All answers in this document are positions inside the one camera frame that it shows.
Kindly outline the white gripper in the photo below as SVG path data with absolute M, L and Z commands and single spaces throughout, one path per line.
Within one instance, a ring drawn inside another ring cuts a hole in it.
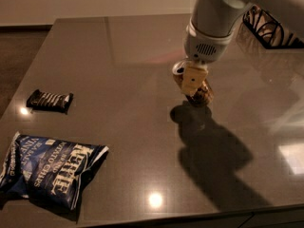
M 212 63 L 221 58 L 232 40 L 233 34 L 224 37 L 206 35 L 195 28 L 192 21 L 186 27 L 184 50 L 191 60 Z M 183 72 L 181 92 L 193 96 L 206 79 L 208 70 L 205 66 L 186 66 Z

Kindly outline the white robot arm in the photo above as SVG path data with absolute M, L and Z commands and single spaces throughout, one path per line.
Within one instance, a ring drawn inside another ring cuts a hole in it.
M 183 94 L 197 92 L 207 77 L 206 65 L 221 57 L 232 40 L 236 21 L 252 5 L 269 11 L 298 37 L 304 37 L 304 0 L 197 0 L 184 41 L 190 64 L 183 74 Z

